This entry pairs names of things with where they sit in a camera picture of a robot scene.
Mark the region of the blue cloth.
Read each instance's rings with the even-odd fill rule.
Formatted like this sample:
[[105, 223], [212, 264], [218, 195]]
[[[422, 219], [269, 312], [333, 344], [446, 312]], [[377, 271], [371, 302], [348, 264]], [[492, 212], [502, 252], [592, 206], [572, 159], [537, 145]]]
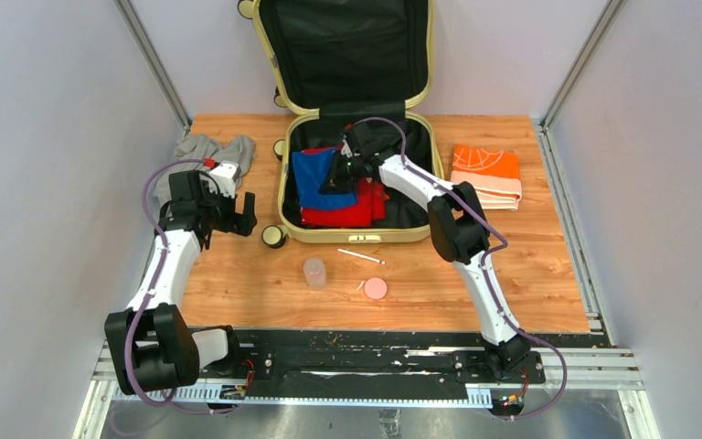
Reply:
[[328, 177], [335, 149], [333, 147], [306, 149], [293, 152], [290, 163], [298, 191], [299, 206], [303, 209], [339, 210], [355, 206], [354, 192], [323, 194], [322, 184]]

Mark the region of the red shirt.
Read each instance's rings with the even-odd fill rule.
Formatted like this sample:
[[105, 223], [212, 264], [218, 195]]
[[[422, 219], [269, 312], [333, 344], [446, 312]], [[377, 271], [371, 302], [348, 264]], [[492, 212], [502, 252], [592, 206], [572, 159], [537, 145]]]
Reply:
[[298, 202], [302, 224], [325, 228], [369, 228], [374, 222], [386, 217], [385, 202], [389, 200], [389, 196], [382, 184], [371, 179], [362, 179], [356, 189], [350, 192], [356, 194], [357, 203], [345, 209], [303, 209]]

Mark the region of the clear plastic cup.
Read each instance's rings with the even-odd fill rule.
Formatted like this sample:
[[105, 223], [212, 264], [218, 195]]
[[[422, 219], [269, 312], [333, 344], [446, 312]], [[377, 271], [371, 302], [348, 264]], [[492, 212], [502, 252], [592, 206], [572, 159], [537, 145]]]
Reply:
[[326, 267], [320, 258], [310, 258], [303, 264], [303, 274], [307, 285], [315, 290], [326, 286]]

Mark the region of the orange white towel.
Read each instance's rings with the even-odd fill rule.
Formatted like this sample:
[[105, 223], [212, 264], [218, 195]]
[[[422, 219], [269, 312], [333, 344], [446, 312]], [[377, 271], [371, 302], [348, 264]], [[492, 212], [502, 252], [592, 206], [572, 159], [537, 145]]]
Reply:
[[456, 145], [451, 182], [470, 183], [484, 210], [518, 210], [523, 196], [519, 157], [510, 152]]

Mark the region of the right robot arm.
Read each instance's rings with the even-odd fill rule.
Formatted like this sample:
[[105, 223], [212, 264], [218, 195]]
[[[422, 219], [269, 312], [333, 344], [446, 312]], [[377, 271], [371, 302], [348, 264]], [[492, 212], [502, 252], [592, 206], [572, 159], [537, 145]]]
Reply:
[[370, 134], [372, 118], [347, 125], [320, 191], [339, 195], [370, 178], [394, 189], [427, 213], [431, 243], [460, 275], [481, 323], [487, 373], [509, 381], [520, 372], [531, 343], [514, 318], [491, 260], [488, 224], [473, 186], [452, 183], [407, 156], [407, 137], [385, 142]]

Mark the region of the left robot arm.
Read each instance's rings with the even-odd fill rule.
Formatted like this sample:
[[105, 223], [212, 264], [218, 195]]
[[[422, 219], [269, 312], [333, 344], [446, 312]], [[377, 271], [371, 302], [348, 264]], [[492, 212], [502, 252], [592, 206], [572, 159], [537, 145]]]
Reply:
[[154, 251], [133, 299], [111, 313], [104, 332], [121, 391], [148, 398], [196, 383], [203, 369], [236, 376], [248, 362], [230, 326], [190, 328], [181, 313], [190, 272], [216, 231], [248, 237], [256, 225], [255, 196], [236, 210], [239, 168], [210, 162], [167, 175], [168, 199], [154, 226]]

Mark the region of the white toothbrush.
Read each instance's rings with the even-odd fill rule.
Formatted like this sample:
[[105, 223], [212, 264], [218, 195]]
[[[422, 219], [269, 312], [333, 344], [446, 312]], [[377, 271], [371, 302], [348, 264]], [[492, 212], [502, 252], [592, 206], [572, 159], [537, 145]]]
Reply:
[[381, 259], [376, 258], [376, 257], [374, 257], [374, 256], [366, 255], [366, 254], [359, 253], [359, 252], [353, 252], [353, 251], [350, 251], [350, 250], [348, 250], [348, 249], [341, 249], [341, 248], [338, 248], [337, 251], [340, 252], [340, 253], [343, 253], [343, 254], [345, 254], [345, 255], [352, 256], [352, 257], [355, 257], [355, 258], [358, 258], [358, 259], [362, 259], [362, 260], [365, 260], [365, 261], [373, 262], [373, 263], [376, 263], [376, 264], [380, 264], [380, 265], [385, 265], [385, 264], [386, 264], [386, 262], [385, 262], [384, 260], [381, 260]]

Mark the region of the grey crumpled cloth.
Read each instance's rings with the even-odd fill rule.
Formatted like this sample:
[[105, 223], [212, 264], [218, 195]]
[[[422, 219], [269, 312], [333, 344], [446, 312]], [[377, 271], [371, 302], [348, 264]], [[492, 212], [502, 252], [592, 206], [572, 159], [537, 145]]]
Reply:
[[[175, 160], [211, 158], [218, 162], [229, 161], [239, 166], [239, 176], [235, 180], [236, 189], [242, 186], [242, 178], [251, 168], [256, 155], [256, 142], [246, 136], [238, 135], [226, 144], [208, 137], [205, 134], [188, 135], [180, 140], [175, 147]], [[156, 181], [153, 195], [160, 205], [171, 199], [168, 178], [170, 174], [187, 170], [205, 170], [199, 163], [188, 163], [173, 166], [163, 173]]]

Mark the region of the pink round lid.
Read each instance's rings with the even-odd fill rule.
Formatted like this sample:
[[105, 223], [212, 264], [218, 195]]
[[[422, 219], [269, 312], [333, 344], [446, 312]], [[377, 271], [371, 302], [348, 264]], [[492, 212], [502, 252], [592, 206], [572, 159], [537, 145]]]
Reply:
[[388, 293], [388, 285], [382, 278], [374, 277], [365, 281], [363, 290], [367, 298], [381, 300]]

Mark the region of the cream open suitcase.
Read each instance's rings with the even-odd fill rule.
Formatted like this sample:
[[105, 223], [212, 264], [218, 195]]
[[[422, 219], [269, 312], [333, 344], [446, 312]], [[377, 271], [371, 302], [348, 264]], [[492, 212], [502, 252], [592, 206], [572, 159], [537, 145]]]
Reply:
[[430, 122], [414, 107], [431, 87], [432, 7], [428, 1], [241, 1], [276, 80], [275, 100], [294, 119], [274, 146], [280, 159], [278, 224], [306, 243], [420, 241], [424, 209], [387, 188], [383, 219], [367, 227], [307, 225], [298, 205], [292, 156], [337, 145], [358, 120], [394, 154], [438, 177], [440, 153]]

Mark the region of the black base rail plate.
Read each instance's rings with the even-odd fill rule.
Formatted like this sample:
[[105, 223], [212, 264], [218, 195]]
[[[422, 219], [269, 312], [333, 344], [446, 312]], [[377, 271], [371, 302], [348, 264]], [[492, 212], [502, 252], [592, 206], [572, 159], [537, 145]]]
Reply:
[[520, 391], [542, 384], [534, 350], [488, 359], [477, 332], [243, 329], [240, 352], [255, 366], [252, 396], [342, 402], [447, 402], [467, 385]]

